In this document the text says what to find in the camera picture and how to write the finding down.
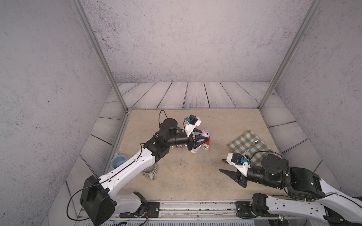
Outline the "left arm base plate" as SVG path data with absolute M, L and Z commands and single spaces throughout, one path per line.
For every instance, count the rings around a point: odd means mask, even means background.
M 142 204 L 135 213 L 121 213 L 120 218 L 158 218 L 160 212 L 160 202 L 147 202 Z

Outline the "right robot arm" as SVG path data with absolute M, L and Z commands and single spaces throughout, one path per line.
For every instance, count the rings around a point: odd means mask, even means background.
M 316 173 L 299 167 L 276 154 L 263 157 L 261 165 L 251 165 L 249 158 L 230 153 L 223 160 L 236 171 L 220 170 L 243 188 L 248 182 L 283 190 L 289 199 L 253 194 L 250 203 L 237 202 L 237 217 L 248 219 L 290 215 L 319 221 L 330 226 L 360 226 L 362 199 L 338 191 Z

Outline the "red flashlight white rim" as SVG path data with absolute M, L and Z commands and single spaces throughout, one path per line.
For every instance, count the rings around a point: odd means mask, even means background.
M 204 150 L 209 150 L 210 149 L 210 137 L 208 138 L 208 141 L 205 142 L 203 145 L 202 145 L 202 148 Z

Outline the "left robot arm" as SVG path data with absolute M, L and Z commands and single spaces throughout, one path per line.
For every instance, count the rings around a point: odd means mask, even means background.
M 177 120 L 165 119 L 159 124 L 159 131 L 141 145 L 140 151 L 132 158 L 99 178 L 90 176 L 85 180 L 80 204 L 95 226 L 102 225 L 114 214 L 146 214 L 147 200 L 139 192 L 130 195 L 119 195 L 118 192 L 167 155 L 171 146 L 186 145 L 189 151 L 196 153 L 209 141 L 209 133 L 197 128 L 201 124 L 198 117 L 190 115 L 186 123 L 181 129 Z

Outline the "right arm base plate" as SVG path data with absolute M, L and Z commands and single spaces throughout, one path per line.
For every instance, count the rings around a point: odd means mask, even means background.
M 277 217 L 277 215 L 268 212 L 268 207 L 265 204 L 254 204 L 246 201 L 235 202 L 235 204 L 236 216 L 242 219 Z

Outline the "purple flashlight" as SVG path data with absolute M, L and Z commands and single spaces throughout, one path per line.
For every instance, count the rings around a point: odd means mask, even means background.
M 210 134 L 207 131 L 196 132 L 195 144 L 192 145 L 191 152 L 197 153 L 200 149 L 208 150 L 210 148 Z

